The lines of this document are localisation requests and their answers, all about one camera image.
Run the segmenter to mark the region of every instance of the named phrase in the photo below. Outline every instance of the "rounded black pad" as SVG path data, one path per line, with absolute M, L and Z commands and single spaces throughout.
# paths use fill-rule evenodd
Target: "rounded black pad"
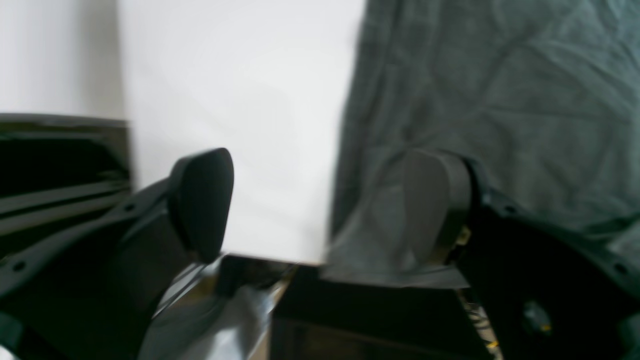
M 467 220 L 471 196 L 471 179 L 461 157 L 439 151 L 407 154 L 406 234 L 421 263 L 445 263 Z
M 224 149 L 180 159 L 167 191 L 169 216 L 187 248 L 205 263 L 220 254 L 234 187 L 234 165 Z

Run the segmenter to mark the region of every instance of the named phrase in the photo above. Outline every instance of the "screw hole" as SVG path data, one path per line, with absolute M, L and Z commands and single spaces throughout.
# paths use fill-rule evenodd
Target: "screw hole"
M 27 264 L 25 264 L 24 261 L 21 261 L 21 262 L 19 262 L 16 265 L 13 266 L 13 271 L 19 272 L 19 271 L 22 271 L 26 267 L 27 267 Z
M 614 268 L 616 268 L 616 270 L 623 275 L 626 275 L 628 273 L 627 267 L 625 265 L 616 264 Z

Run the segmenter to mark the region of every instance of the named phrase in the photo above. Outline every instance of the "dark gray cloth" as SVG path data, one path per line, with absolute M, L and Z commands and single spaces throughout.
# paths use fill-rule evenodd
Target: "dark gray cloth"
M 542 220 L 637 261 L 623 232 L 640 218 L 638 19 L 632 0 L 370 0 L 323 275 L 465 285 L 418 265 L 404 239 L 411 148 L 475 158 Z

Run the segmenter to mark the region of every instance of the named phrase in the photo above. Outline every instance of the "gray fabric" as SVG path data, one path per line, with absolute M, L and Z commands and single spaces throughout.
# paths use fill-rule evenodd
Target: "gray fabric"
M 638 19 L 632 0 L 370 0 L 323 275 L 465 285 L 419 266 L 404 240 L 416 147 L 479 160 L 494 187 L 593 241 L 627 229 L 640 218 Z M 629 236 L 610 249 L 633 261 Z
M 244 360 L 266 331 L 270 291 L 242 286 L 231 299 L 211 296 L 160 314 L 149 327 L 139 360 Z

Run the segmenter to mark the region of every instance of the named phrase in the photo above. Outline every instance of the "white wall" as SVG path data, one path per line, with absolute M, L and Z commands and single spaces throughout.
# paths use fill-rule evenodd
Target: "white wall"
M 0 0 L 0 112 L 124 118 L 116 0 Z
M 125 0 L 128 116 L 140 185 L 227 147 L 223 248 L 318 263 L 364 0 Z

